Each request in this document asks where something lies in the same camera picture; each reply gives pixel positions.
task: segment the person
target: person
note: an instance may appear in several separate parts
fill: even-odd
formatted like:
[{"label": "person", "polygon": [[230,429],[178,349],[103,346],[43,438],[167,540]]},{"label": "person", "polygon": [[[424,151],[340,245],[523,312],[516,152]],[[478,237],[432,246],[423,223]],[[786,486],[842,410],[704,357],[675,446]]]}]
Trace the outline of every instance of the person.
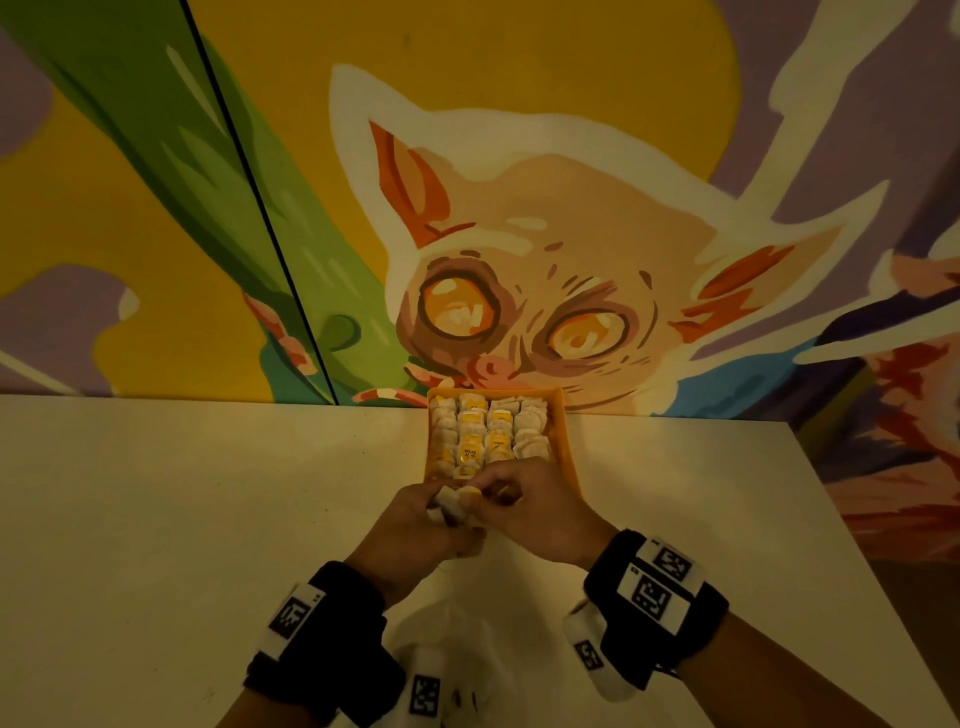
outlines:
[{"label": "person", "polygon": [[[243,692],[218,728],[307,728],[327,724],[338,709],[363,726],[393,708],[405,675],[380,645],[383,612],[442,561],[474,556],[484,542],[482,529],[437,525],[427,517],[428,504],[445,484],[435,480],[402,488],[343,563],[329,562],[318,571],[310,582],[323,593],[316,616],[298,620],[299,631],[278,659],[263,652],[254,657]],[[492,497],[502,495],[505,484],[514,492],[512,503]],[[628,578],[625,565],[633,568],[635,578],[642,576],[636,566],[650,571],[633,556],[645,537],[619,531],[593,511],[566,486],[555,466],[539,458],[497,462],[469,485],[480,493],[465,493],[461,502],[487,528],[542,559],[587,573],[585,591],[608,623],[603,655],[631,682],[639,674],[645,683],[642,675],[649,674],[654,662],[667,663],[719,728],[889,728],[730,612],[726,600],[707,584],[691,598],[676,634],[647,619],[636,599],[632,604],[616,592],[621,578]],[[627,560],[616,563],[623,547]],[[681,587],[675,591],[686,594]],[[301,601],[309,598],[301,596]],[[284,615],[290,617],[290,604],[281,608],[272,629]],[[630,648],[622,649],[624,644]],[[645,656],[644,649],[657,654]]]}]

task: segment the black vertical line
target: black vertical line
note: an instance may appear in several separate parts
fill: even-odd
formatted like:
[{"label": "black vertical line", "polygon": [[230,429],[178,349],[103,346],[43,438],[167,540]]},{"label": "black vertical line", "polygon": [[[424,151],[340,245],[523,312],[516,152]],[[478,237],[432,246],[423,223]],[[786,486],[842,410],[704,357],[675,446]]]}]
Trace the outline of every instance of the black vertical line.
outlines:
[{"label": "black vertical line", "polygon": [[198,53],[200,53],[200,60],[204,64],[206,77],[210,81],[210,86],[213,88],[213,94],[217,97],[217,104],[220,106],[220,112],[223,114],[224,121],[227,123],[227,131],[230,134],[230,138],[233,139],[233,146],[236,148],[237,156],[240,157],[240,164],[243,165],[243,171],[247,176],[247,182],[250,185],[250,189],[253,192],[254,198],[256,199],[256,206],[260,208],[260,216],[263,218],[263,224],[267,228],[267,234],[270,235],[270,241],[274,244],[276,257],[280,261],[280,267],[283,269],[283,276],[286,277],[287,285],[290,287],[290,293],[294,297],[294,302],[297,304],[297,311],[300,312],[300,318],[303,320],[303,325],[306,328],[306,335],[310,337],[310,343],[313,345],[313,351],[317,355],[317,361],[320,363],[320,369],[324,373],[324,379],[326,379],[326,386],[330,390],[330,396],[333,398],[334,404],[340,404],[337,401],[337,393],[333,389],[333,382],[330,380],[330,374],[326,370],[324,358],[320,354],[320,346],[317,344],[317,339],[313,335],[313,328],[310,326],[310,321],[306,317],[306,310],[303,308],[303,301],[300,300],[300,294],[297,293],[297,286],[294,285],[293,276],[290,275],[290,268],[287,266],[287,260],[285,257],[283,257],[283,251],[280,249],[280,243],[276,239],[274,225],[270,221],[270,214],[267,212],[267,206],[263,202],[263,195],[260,194],[260,188],[256,185],[256,179],[253,177],[253,168],[250,166],[250,161],[247,159],[247,155],[244,152],[243,144],[240,142],[240,134],[233,125],[233,118],[230,116],[230,110],[227,107],[227,99],[224,98],[224,93],[220,90],[220,84],[217,82],[217,76],[213,72],[213,64],[210,62],[210,57],[206,54],[204,37],[200,35],[200,29],[197,28],[197,22],[193,19],[193,13],[190,11],[190,6],[187,4],[187,0],[180,0],[180,8],[183,10],[183,16],[186,18],[186,24],[190,28],[190,35],[193,36],[194,44],[197,46]]}]

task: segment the hand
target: hand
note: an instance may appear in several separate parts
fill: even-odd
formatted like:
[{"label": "hand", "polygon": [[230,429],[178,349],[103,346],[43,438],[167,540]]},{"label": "hand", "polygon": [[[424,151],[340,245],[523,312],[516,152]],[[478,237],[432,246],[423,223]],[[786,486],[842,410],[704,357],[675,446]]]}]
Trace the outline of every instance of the hand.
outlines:
[{"label": "hand", "polygon": [[452,480],[431,480],[401,488],[370,533],[344,562],[380,590],[387,607],[402,601],[442,561],[476,556],[487,532],[449,528],[430,521],[426,506]]},{"label": "hand", "polygon": [[[519,489],[520,500],[513,505],[490,500],[510,483]],[[539,457],[491,463],[468,485],[487,497],[462,494],[465,510],[548,561],[590,570],[617,533],[573,492],[555,465]]]}]

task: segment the row of tea bag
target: row of tea bag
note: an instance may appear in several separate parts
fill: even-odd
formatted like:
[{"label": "row of tea bag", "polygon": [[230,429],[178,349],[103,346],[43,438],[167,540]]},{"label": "row of tea bag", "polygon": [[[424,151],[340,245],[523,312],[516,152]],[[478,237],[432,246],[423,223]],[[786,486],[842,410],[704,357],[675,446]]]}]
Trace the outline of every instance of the row of tea bag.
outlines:
[{"label": "row of tea bag", "polygon": [[468,479],[498,460],[542,457],[550,460],[550,441],[543,434],[547,403],[536,397],[487,401],[479,394],[430,401],[431,477]]}]

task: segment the person's left hand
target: person's left hand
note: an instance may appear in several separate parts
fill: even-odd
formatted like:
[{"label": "person's left hand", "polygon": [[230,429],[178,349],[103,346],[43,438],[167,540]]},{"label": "person's left hand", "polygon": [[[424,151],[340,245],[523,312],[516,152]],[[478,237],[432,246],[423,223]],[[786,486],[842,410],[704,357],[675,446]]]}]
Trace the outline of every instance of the person's left hand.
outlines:
[{"label": "person's left hand", "polygon": [[430,521],[426,506],[452,480],[431,480],[401,488],[360,546],[345,560],[380,590],[392,607],[414,591],[442,561],[476,556],[487,532],[450,528]]}]

